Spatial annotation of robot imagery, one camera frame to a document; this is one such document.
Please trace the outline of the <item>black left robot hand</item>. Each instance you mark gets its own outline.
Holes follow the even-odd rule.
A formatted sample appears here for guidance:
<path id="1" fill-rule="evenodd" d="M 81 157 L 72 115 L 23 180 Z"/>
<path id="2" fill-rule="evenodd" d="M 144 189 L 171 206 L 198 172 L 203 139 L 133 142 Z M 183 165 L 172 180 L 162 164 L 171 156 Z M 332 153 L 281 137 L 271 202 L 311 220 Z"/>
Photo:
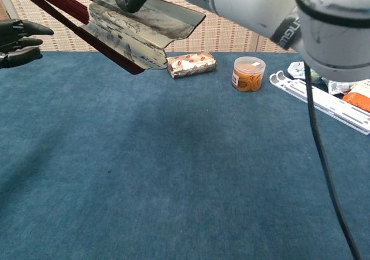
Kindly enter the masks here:
<path id="1" fill-rule="evenodd" d="M 1 20 L 1 69 L 28 64 L 43 57 L 43 40 L 34 35 L 53 35 L 44 25 L 20 19 Z"/>

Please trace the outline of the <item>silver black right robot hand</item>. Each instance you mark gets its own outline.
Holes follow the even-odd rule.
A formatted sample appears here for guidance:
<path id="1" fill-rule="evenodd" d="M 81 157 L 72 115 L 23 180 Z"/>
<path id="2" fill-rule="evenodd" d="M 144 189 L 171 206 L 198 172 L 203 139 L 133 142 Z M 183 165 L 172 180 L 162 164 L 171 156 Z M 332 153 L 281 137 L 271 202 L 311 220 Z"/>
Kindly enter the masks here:
<path id="1" fill-rule="evenodd" d="M 185 0 L 231 20 L 287 50 L 301 37 L 295 0 Z"/>

